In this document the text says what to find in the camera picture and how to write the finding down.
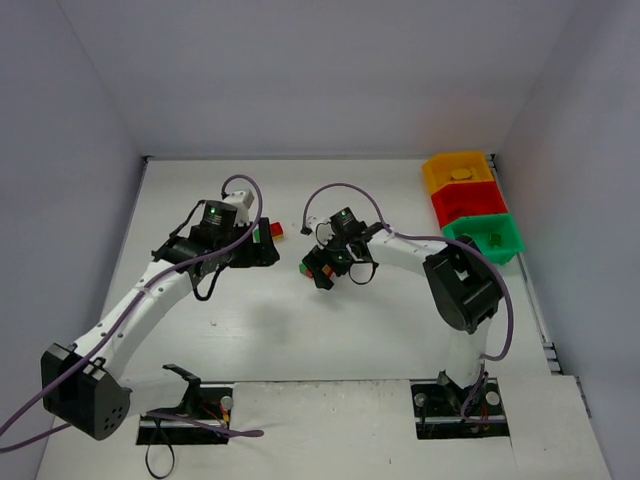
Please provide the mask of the green red yellow lego stack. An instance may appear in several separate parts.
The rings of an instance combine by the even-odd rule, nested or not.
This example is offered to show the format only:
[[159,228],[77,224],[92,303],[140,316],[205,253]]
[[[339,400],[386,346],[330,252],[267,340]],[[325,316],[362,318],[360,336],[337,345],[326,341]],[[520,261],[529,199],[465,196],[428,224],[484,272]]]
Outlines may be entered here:
[[[270,229],[271,238],[274,242],[282,241],[284,239],[285,237],[284,229],[280,222],[271,223],[269,226],[269,229]],[[261,242],[261,230],[259,227],[257,227],[253,231],[253,239],[255,243]]]

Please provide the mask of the green yellow oval lego stack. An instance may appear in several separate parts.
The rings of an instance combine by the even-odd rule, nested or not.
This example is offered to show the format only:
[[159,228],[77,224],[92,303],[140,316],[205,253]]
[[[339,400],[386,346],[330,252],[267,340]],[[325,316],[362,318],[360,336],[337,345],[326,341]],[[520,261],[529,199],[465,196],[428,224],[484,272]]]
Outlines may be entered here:
[[475,172],[469,168],[458,168],[450,172],[450,180],[456,182],[473,181]]

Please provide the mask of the green lego brick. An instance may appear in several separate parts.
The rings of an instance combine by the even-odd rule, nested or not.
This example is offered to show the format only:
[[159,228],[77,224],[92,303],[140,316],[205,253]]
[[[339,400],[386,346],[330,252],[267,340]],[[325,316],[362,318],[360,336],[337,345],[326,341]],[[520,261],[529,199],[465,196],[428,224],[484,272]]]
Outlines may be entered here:
[[488,245],[492,249],[502,249],[505,247],[505,237],[499,232],[491,232],[488,237]]

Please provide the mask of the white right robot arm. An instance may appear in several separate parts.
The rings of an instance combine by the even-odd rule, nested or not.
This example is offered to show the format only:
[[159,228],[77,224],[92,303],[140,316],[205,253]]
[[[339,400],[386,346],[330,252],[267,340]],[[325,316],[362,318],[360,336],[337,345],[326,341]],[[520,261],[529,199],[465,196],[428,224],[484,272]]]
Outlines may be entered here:
[[484,366],[485,324],[497,313],[504,293],[471,239],[405,239],[380,222],[357,220],[350,208],[326,219],[308,218],[301,233],[316,241],[302,264],[318,289],[332,289],[331,277],[349,276],[356,265],[368,265],[372,273],[391,266],[425,278],[436,310],[450,328],[438,382],[457,393],[476,384]]

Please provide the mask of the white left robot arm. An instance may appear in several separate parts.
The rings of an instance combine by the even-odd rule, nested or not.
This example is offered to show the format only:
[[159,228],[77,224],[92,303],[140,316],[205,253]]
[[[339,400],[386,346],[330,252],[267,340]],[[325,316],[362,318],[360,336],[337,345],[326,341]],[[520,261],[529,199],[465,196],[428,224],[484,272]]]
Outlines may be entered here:
[[173,231],[152,253],[136,285],[72,345],[52,344],[41,357],[44,408],[101,441],[129,416],[154,411],[194,416],[202,402],[201,380],[175,364],[149,378],[129,379],[130,359],[165,315],[198,294],[205,278],[226,268],[269,267],[280,258],[264,216],[249,218],[248,190],[203,202],[203,216],[186,237]]

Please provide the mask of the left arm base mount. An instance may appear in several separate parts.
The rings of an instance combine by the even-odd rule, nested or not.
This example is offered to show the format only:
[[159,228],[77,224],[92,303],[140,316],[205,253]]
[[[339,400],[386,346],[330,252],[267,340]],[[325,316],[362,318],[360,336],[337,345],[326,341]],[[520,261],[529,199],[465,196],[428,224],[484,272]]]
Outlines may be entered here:
[[166,440],[172,446],[218,446],[227,445],[229,439],[217,432],[200,428],[183,421],[192,419],[209,426],[227,428],[231,423],[231,414],[223,409],[220,401],[224,397],[234,397],[232,384],[203,384],[201,400],[189,412],[182,407],[165,408],[171,415],[180,420],[157,419],[141,416],[138,421],[137,446],[165,445]]

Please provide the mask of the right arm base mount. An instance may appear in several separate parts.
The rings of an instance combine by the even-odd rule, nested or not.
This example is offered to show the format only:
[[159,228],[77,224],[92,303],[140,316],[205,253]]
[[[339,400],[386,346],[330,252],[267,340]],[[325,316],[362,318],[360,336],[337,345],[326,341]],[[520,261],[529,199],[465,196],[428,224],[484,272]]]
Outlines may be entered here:
[[466,410],[453,407],[444,387],[435,381],[412,382],[411,399],[418,440],[483,439],[510,436],[508,421],[496,379],[482,387]]

